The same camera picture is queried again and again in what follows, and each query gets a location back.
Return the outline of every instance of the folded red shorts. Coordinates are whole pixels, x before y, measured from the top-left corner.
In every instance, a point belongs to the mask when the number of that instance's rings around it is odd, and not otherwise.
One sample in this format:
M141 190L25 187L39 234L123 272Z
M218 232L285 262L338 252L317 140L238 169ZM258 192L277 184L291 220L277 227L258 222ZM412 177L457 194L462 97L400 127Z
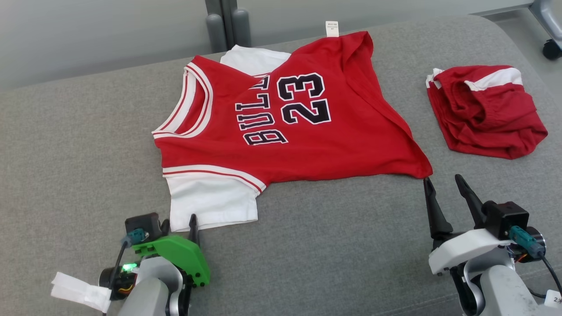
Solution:
M511 66L433 69L425 83L451 150L516 159L548 135L521 72Z

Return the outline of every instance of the gray floor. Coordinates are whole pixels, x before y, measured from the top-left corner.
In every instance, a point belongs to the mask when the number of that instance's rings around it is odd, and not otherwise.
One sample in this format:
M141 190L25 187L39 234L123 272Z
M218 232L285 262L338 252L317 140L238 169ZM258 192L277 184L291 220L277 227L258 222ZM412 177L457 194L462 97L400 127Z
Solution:
M557 5L554 9L559 19L562 19L562 5ZM499 25L511 37L562 106L562 58L550 61L542 55L542 47L550 37L529 9L485 17Z

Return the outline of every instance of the green light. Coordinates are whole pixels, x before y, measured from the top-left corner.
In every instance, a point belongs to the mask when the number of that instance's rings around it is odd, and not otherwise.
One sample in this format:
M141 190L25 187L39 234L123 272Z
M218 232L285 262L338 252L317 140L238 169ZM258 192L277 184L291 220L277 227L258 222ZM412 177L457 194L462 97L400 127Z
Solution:
M122 269L124 272L131 272L131 270L133 270L133 268L136 268L137 264L136 263L127 263L124 264Z

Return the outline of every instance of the green plastic part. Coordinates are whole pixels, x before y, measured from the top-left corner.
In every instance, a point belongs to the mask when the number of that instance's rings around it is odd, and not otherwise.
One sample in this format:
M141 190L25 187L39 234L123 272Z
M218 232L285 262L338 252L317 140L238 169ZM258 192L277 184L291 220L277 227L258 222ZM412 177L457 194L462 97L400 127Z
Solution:
M210 280L209 266L196 243L171 235L155 241L133 245L139 256L159 255L191 275L197 286L207 285Z

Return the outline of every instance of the red fabric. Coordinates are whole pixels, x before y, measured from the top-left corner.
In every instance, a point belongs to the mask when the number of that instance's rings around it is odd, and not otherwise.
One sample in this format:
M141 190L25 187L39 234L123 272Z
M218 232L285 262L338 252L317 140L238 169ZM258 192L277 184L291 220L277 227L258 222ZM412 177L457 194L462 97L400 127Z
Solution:
M533 98L521 84L505 83L473 91L465 83L509 68L453 67L434 77L441 88L429 82L429 99L451 150L516 159L533 152L548 135Z
M367 32L323 38L298 49L265 79L197 56L187 68L209 80L210 120L194 137L154 132L155 136L166 135L155 139L162 151L162 167L220 166L253 175L266 185L374 174L431 175L431 165L410 128L383 99L371 64L372 53L373 42ZM309 74L322 78L320 95L313 82L305 82L305 89L287 85L293 100L282 99L280 80ZM266 88L264 80L269 83ZM264 94L268 95L267 108L236 110L235 104L259 103ZM284 106L301 103L317 115L312 102L322 100L328 104L329 121L312 123L298 112L292 112L297 122L284 121ZM242 129L239 115L264 113L272 115L275 123ZM185 120L194 122L200 115L201 110L190 110ZM251 145L244 138L246 133L272 129L281 132L286 142Z

